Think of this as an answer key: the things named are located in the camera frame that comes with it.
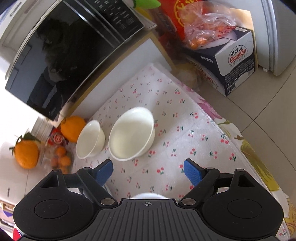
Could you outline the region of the green silicone item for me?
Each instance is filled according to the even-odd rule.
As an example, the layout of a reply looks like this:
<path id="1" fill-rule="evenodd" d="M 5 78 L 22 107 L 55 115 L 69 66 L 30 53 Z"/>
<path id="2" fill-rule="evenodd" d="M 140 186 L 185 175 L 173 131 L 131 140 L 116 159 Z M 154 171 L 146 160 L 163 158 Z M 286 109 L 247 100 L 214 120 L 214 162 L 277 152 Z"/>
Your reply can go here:
<path id="1" fill-rule="evenodd" d="M 161 6 L 158 0 L 133 0 L 132 2 L 134 8 L 155 9 Z"/>

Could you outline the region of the white refrigerator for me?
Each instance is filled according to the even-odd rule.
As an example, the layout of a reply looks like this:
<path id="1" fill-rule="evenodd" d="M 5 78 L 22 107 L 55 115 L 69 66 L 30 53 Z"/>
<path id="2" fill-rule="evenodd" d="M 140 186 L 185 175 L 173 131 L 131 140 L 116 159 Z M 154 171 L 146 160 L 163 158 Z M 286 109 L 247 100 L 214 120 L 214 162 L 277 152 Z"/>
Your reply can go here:
<path id="1" fill-rule="evenodd" d="M 254 1 L 254 33 L 261 64 L 275 76 L 281 75 L 295 58 L 295 13 L 282 1 Z"/>

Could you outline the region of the glass jar of small oranges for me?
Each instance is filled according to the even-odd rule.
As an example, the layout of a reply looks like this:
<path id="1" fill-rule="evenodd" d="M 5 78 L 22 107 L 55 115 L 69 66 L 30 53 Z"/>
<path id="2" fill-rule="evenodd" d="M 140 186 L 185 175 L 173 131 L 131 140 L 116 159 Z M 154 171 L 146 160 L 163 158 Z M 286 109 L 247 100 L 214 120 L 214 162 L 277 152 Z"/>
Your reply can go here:
<path id="1" fill-rule="evenodd" d="M 60 169 L 63 174 L 70 173 L 73 166 L 73 155 L 64 145 L 40 145 L 38 166 L 45 172 Z"/>

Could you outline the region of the navy white water carton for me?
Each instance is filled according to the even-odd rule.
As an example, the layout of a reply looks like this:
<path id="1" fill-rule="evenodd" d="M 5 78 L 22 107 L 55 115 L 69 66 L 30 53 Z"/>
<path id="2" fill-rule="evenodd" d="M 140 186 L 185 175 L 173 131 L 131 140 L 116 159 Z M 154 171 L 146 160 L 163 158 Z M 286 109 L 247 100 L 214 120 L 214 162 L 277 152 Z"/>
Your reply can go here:
<path id="1" fill-rule="evenodd" d="M 256 70 L 251 30 L 236 27 L 226 37 L 197 50 L 182 49 L 201 76 L 218 92 L 228 96 Z"/>

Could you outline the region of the black microwave oven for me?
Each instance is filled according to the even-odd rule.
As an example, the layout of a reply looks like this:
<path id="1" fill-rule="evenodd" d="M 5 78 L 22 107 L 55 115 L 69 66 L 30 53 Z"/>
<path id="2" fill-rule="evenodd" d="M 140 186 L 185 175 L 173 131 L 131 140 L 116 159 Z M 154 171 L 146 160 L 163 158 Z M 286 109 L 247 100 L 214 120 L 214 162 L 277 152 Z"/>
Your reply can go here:
<path id="1" fill-rule="evenodd" d="M 143 23 L 123 1 L 1 1 L 6 90 L 54 120 Z"/>

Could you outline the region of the white plate with swirls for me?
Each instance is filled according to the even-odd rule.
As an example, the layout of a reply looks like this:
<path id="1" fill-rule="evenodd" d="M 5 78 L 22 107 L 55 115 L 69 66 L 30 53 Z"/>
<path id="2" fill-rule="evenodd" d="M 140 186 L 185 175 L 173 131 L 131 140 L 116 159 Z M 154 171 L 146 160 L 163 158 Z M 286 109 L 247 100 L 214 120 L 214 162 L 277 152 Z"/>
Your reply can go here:
<path id="1" fill-rule="evenodd" d="M 157 193 L 145 192 L 133 196 L 132 199 L 166 199 L 166 197 Z"/>

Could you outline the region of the cherry print tablecloth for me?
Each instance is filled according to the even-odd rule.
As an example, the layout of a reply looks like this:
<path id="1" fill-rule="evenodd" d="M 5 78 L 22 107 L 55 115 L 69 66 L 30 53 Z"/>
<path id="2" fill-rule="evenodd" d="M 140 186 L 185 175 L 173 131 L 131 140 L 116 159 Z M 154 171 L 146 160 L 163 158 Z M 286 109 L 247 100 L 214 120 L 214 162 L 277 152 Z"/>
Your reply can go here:
<path id="1" fill-rule="evenodd" d="M 84 109 L 106 136 L 131 108 L 147 108 L 154 116 L 152 146 L 138 158 L 113 163 L 106 185 L 116 199 L 147 192 L 181 199 L 193 188 L 183 166 L 190 158 L 221 172 L 245 169 L 283 208 L 284 219 L 276 236 L 288 240 L 295 233 L 293 204 L 239 129 L 164 68 L 149 64 L 124 84 L 101 82 L 94 93 L 95 99 Z"/>

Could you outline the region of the plastic bag of fruit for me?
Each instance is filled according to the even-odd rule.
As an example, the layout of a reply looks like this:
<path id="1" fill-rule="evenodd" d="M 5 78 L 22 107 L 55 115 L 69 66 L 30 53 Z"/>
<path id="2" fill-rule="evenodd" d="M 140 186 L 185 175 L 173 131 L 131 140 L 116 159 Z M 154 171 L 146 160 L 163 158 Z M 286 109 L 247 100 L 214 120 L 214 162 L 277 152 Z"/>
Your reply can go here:
<path id="1" fill-rule="evenodd" d="M 198 1 L 180 10 L 185 43 L 192 50 L 221 39 L 237 26 L 230 8 L 214 1 Z"/>

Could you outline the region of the large white bowl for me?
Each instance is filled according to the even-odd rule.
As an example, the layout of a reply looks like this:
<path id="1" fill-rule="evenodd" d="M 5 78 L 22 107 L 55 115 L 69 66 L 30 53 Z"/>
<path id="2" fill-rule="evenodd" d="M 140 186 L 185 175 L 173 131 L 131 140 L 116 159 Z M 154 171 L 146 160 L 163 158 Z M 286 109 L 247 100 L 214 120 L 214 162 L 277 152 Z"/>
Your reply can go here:
<path id="1" fill-rule="evenodd" d="M 135 107 L 122 114 L 113 125 L 108 147 L 118 161 L 129 161 L 142 156 L 155 139 L 154 117 L 147 108 Z"/>

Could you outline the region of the large orange by microwave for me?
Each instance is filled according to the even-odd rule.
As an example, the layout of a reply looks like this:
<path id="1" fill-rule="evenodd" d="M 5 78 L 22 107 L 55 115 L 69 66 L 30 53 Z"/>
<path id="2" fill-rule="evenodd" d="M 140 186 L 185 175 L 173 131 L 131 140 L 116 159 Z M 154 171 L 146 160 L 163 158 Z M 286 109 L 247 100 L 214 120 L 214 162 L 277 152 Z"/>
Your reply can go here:
<path id="1" fill-rule="evenodd" d="M 76 143 L 81 131 L 86 125 L 86 121 L 79 116 L 64 118 L 60 123 L 62 135 L 72 143 Z"/>

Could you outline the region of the red instant noodle cup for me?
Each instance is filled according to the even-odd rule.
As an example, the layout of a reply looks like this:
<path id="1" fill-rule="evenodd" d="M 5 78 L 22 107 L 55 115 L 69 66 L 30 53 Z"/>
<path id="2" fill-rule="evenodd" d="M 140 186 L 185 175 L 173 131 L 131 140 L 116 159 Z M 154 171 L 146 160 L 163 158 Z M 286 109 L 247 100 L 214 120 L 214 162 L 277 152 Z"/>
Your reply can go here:
<path id="1" fill-rule="evenodd" d="M 46 144 L 67 147 L 68 142 L 58 128 L 53 128 L 47 139 Z"/>

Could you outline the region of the red gift box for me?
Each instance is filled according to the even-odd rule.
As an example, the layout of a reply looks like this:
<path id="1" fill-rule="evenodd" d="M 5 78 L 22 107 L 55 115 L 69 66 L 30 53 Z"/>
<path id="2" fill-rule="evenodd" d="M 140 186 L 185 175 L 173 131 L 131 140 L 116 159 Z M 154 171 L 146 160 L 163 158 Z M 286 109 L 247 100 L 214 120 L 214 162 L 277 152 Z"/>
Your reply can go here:
<path id="1" fill-rule="evenodd" d="M 163 0 L 159 1 L 161 3 L 161 11 L 170 19 L 177 36 L 181 41 L 184 40 L 184 25 L 180 18 L 180 10 L 186 5 L 198 2 L 199 0 Z"/>

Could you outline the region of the medium white bowl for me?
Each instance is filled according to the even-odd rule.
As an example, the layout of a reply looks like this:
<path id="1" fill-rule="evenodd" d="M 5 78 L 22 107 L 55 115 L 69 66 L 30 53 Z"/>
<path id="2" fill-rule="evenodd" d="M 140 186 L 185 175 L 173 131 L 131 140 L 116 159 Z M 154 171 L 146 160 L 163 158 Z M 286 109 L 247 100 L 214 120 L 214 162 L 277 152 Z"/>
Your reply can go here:
<path id="1" fill-rule="evenodd" d="M 91 120 L 81 131 L 76 143 L 80 160 L 98 155 L 105 145 L 105 134 L 97 120 Z"/>

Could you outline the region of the large orange with leaves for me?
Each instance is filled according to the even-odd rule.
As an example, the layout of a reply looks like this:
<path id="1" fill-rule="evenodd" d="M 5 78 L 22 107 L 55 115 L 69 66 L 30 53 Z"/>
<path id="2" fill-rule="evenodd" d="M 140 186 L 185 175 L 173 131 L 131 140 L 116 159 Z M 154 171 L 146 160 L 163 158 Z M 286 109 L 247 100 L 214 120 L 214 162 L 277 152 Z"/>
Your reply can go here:
<path id="1" fill-rule="evenodd" d="M 18 137 L 15 145 L 9 147 L 16 162 L 24 169 L 33 169 L 37 166 L 40 155 L 40 141 L 30 132 Z"/>

